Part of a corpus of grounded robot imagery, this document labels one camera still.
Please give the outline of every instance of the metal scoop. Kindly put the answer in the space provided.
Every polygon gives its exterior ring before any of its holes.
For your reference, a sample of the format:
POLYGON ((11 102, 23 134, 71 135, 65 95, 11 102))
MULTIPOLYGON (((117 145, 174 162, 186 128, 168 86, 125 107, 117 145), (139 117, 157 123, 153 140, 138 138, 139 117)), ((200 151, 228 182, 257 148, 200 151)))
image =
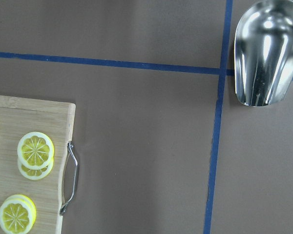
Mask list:
POLYGON ((249 106, 283 100, 293 78, 293 2, 265 0, 241 18, 235 33, 235 93, 249 106))

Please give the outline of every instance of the bamboo cutting board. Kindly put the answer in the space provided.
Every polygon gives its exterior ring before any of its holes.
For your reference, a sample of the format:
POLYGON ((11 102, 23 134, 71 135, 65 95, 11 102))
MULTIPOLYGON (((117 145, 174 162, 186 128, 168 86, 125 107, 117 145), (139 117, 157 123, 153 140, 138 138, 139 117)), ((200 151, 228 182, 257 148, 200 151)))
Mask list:
POLYGON ((0 206, 10 195, 30 197, 36 205, 37 218, 29 234, 61 233, 63 172, 74 116, 72 103, 0 96, 0 206), (55 149, 51 173, 37 181, 23 177, 17 167, 18 141, 29 132, 47 134, 55 149))

